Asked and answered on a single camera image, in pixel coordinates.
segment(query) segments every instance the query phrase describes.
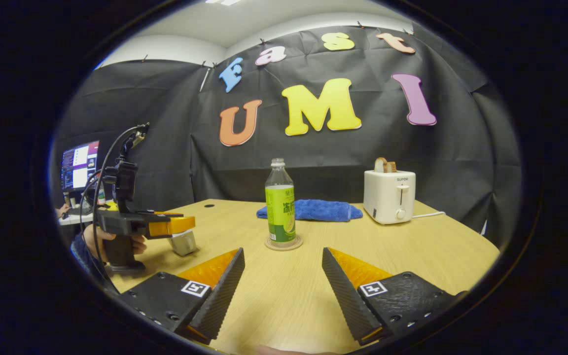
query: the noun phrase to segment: bottle cap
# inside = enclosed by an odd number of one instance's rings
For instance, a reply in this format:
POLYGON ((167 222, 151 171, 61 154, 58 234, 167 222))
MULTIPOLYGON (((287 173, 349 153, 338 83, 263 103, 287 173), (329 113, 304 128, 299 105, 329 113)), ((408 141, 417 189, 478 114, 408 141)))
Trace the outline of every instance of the bottle cap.
POLYGON ((286 164, 284 164, 284 158, 273 158, 271 160, 271 166, 275 167, 275 166, 285 166, 286 164))

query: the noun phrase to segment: black fabric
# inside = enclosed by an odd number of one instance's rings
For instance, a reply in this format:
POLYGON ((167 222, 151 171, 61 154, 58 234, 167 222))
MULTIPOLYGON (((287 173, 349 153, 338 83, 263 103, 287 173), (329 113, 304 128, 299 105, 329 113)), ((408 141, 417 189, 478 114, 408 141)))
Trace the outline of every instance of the black fabric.
MULTIPOLYGON (((194 202, 189 127, 194 95, 207 68, 176 61, 129 61, 94 70, 72 98, 54 142, 53 191, 61 191, 63 151, 100 140, 99 165, 122 131, 150 122, 146 140, 129 161, 139 165, 135 209, 164 211, 194 202)), ((115 163, 119 147, 108 164, 115 163)), ((54 204, 63 198, 52 194, 54 204)), ((110 189, 106 197, 112 198, 110 189)))
POLYGON ((414 25, 414 35, 359 27, 307 30, 244 50, 207 75, 205 70, 181 62, 133 61, 94 71, 72 100, 54 159, 65 148, 96 139, 102 156, 122 130, 149 121, 148 138, 131 154, 140 165, 136 207, 164 210, 207 198, 264 201, 274 157, 284 158, 297 199, 361 202, 363 171, 385 157, 399 170, 416 173, 420 202, 477 232, 488 220, 486 237, 498 247, 511 236, 522 171, 507 109, 478 67, 421 27, 414 25), (348 34, 355 47, 326 49, 321 36, 330 32, 348 34), (381 32, 403 38, 415 54, 376 38, 381 32), (286 58, 257 67, 259 53, 276 45, 286 48, 286 58), (242 79, 226 93, 218 76, 238 57, 242 79), (408 103, 391 77, 397 73, 422 80, 437 124, 408 123, 408 103), (362 126, 331 131, 325 127, 328 113, 322 130, 287 136, 288 99, 282 90, 304 85, 318 97, 334 78, 352 81, 350 97, 362 126), (254 135, 239 146, 223 145, 221 111, 240 108, 237 133, 244 128, 243 105, 256 99, 262 104, 254 135))

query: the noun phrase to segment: computer monitor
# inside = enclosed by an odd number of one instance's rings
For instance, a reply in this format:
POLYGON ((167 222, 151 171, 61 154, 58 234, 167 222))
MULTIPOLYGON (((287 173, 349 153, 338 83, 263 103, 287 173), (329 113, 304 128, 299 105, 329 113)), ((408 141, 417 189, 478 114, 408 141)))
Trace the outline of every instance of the computer monitor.
POLYGON ((89 176, 97 169, 100 141, 75 146, 63 153, 61 162, 61 187, 63 192, 81 191, 89 176))

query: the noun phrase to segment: screw hole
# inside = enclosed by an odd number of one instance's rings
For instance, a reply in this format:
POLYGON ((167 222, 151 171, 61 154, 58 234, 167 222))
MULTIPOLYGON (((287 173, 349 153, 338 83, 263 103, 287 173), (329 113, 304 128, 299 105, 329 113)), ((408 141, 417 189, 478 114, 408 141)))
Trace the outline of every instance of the screw hole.
POLYGON ((180 317, 174 313, 168 313, 167 314, 168 319, 172 320, 172 321, 178 321, 180 319, 180 317))

